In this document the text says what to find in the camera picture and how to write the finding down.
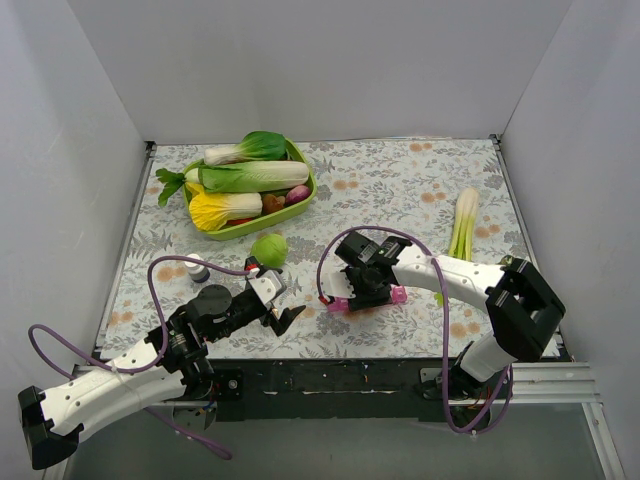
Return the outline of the pink weekly pill organizer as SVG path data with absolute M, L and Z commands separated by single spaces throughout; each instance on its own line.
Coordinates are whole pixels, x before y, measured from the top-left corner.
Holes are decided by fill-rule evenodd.
M 326 305 L 329 312 L 356 312 L 386 305 L 404 304 L 408 300 L 406 290 L 402 286 L 391 286 L 380 295 L 355 298 L 332 297 Z

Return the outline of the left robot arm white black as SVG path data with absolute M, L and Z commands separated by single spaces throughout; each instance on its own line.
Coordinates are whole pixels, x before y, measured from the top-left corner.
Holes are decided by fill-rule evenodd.
M 237 295 L 208 285 L 178 307 L 165 327 L 150 331 L 104 368 L 57 387 L 21 391 L 21 426 L 33 469 L 60 463 L 102 428 L 155 403 L 241 399 L 240 369 L 213 367 L 208 347 L 254 321 L 283 335 L 304 310 L 275 308 L 285 290 L 277 270 L 259 272 Z

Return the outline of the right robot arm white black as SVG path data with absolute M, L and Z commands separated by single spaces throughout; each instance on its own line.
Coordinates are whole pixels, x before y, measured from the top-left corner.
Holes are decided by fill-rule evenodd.
M 331 309 L 358 311 L 394 301 L 401 287 L 439 292 L 487 314 L 491 330 L 471 342 L 428 383 L 431 395 L 475 397 L 513 363 L 539 361 L 566 314 L 558 295 L 528 260 L 482 264 L 434 256 L 415 238 L 391 232 L 376 243 L 350 230 L 335 249 L 345 264 L 319 271 L 320 297 Z

